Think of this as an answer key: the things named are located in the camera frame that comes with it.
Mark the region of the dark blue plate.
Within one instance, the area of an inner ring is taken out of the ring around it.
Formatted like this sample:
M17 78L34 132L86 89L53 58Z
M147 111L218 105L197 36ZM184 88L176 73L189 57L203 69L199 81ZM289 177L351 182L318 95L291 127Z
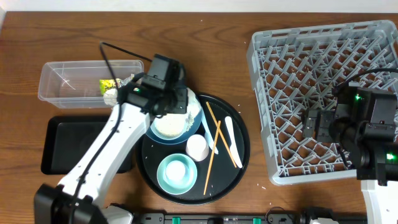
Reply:
M194 135L201 124L202 106L196 94L188 90L186 114L168 114L156 118L146 132L151 140L161 144L179 144Z

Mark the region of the pink cup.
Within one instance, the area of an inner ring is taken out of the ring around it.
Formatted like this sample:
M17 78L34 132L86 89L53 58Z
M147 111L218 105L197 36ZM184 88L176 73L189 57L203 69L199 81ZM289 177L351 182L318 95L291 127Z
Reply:
M185 151L195 162L200 162L207 158L209 146L202 135L194 134L188 138Z

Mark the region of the silver foil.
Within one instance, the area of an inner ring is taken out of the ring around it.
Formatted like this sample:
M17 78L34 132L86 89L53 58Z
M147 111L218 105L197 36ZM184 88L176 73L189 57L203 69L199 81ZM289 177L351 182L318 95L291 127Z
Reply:
M129 82L131 82L134 79L134 74L130 74L129 77L124 78L124 79L120 79L119 80L119 87L122 87L124 85L127 85Z

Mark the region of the yellow snack wrapper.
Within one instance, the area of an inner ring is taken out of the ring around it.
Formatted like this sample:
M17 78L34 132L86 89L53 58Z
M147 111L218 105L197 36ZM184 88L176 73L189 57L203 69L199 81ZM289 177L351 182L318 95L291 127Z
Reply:
M110 80L100 80L99 81L99 88L100 88L100 93L104 95L106 91L110 89L116 89L116 87L121 86L121 79L116 78L115 80L110 79Z

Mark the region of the white tissue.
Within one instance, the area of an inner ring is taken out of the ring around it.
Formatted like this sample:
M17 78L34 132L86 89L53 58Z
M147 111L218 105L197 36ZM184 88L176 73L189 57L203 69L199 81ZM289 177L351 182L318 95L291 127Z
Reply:
M103 100L106 105L114 106L118 103L118 91L115 88L111 88L105 91Z

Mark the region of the white cup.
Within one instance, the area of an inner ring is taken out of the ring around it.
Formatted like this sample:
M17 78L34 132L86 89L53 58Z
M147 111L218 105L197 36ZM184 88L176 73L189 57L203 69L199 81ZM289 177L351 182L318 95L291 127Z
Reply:
M185 178L186 167L181 161L171 161L165 169L165 177L171 184L181 184Z

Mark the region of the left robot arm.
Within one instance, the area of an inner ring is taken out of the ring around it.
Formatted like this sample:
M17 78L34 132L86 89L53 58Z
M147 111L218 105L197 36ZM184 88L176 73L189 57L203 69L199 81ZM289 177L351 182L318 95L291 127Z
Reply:
M132 223L132 212L104 207L114 176L154 118L187 112L184 66L154 56L147 73L117 88L117 104L102 131L56 187L43 184L34 196L35 223Z

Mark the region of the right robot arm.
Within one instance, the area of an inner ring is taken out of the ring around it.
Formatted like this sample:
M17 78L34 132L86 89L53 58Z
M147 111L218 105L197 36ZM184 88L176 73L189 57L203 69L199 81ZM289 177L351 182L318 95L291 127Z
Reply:
M368 223L397 223L397 97L390 91L343 86L334 110L307 109L303 136L337 143L361 183Z

